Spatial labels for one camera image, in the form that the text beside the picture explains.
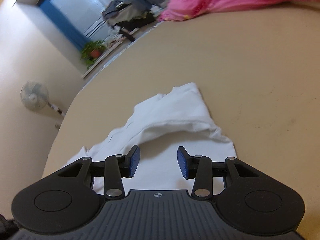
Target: beige table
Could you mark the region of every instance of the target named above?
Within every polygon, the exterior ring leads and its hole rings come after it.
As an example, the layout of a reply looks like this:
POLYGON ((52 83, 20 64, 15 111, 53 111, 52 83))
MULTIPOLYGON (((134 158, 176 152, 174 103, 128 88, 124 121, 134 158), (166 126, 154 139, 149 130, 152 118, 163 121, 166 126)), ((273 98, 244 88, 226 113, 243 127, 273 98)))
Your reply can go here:
POLYGON ((73 101, 44 176, 123 126, 133 107, 196 82, 238 157, 298 191, 320 239, 320 12, 295 7, 159 25, 73 101))

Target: window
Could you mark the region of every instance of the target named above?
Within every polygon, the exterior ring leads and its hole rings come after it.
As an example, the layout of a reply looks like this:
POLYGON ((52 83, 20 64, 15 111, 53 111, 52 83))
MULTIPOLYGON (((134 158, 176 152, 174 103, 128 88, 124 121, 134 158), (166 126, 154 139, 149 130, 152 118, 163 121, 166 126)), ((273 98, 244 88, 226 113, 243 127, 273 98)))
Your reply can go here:
POLYGON ((106 40, 108 25, 101 13, 112 0, 51 0, 71 24, 90 40, 106 40))

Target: blue gripper pad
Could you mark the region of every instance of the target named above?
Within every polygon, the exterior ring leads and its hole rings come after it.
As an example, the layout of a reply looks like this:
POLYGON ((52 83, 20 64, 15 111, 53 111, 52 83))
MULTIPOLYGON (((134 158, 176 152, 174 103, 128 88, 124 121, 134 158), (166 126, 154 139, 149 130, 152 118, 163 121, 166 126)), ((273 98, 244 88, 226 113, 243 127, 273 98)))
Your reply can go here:
POLYGON ((129 178, 132 178, 137 170, 137 166, 140 161, 140 147, 137 147, 134 153, 131 156, 131 161, 130 161, 130 176, 129 178))
POLYGON ((187 160, 185 159, 185 157, 183 156, 183 154, 179 148, 177 151, 177 160, 178 160, 178 164, 179 164, 179 167, 180 167, 180 170, 182 172, 183 177, 185 179, 187 179, 189 176, 189 172, 188 172, 188 168, 187 168, 187 160))

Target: beige wall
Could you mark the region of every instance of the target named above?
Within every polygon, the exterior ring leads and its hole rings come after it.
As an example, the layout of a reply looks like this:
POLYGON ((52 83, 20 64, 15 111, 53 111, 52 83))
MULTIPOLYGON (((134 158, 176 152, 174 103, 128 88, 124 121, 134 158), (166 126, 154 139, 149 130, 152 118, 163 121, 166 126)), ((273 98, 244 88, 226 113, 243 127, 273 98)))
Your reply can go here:
POLYGON ((24 108, 22 86, 41 82, 50 101, 68 109, 84 85, 74 64, 47 38, 51 31, 62 44, 63 35, 53 25, 41 32, 15 1, 0 0, 0 213, 8 218, 15 194, 41 178, 57 135, 54 125, 62 121, 47 107, 38 113, 24 108))

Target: electric fan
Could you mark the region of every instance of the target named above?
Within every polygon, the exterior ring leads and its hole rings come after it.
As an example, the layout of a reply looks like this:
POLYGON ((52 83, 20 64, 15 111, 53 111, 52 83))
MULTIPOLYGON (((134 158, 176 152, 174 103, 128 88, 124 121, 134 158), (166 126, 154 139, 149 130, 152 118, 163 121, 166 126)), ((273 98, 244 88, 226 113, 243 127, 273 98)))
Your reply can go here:
POLYGON ((37 111, 48 105, 62 116, 66 115, 58 106, 49 103, 48 89, 41 83, 28 81, 21 89, 20 97, 29 110, 37 111))

